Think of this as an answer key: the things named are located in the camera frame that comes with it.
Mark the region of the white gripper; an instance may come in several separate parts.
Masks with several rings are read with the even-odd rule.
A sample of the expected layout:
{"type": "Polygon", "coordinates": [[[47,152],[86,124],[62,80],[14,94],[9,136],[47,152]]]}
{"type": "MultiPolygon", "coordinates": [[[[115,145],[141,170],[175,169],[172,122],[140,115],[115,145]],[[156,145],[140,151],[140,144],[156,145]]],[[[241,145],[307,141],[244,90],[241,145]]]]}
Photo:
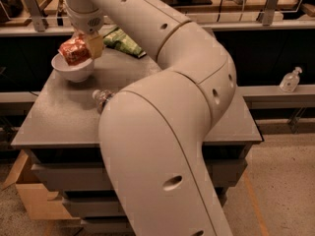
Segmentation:
{"type": "Polygon", "coordinates": [[[103,49],[102,36],[97,32],[104,24],[103,12],[93,3],[79,3],[73,5],[65,2],[66,11],[72,26],[76,29],[73,38],[81,39],[84,33],[91,33],[85,36],[85,43],[92,59],[101,56],[103,49]]]}

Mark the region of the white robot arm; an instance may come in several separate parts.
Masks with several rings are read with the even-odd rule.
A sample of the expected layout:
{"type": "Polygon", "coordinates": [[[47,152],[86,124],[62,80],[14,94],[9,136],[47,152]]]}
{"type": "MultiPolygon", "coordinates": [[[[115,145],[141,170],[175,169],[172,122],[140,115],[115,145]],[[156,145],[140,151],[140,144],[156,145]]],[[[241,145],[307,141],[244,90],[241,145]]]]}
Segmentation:
{"type": "Polygon", "coordinates": [[[232,236],[202,155],[234,97],[228,52],[160,0],[66,0],[66,8],[79,30],[106,15],[161,68],[116,93],[99,120],[105,169],[136,236],[232,236]]]}

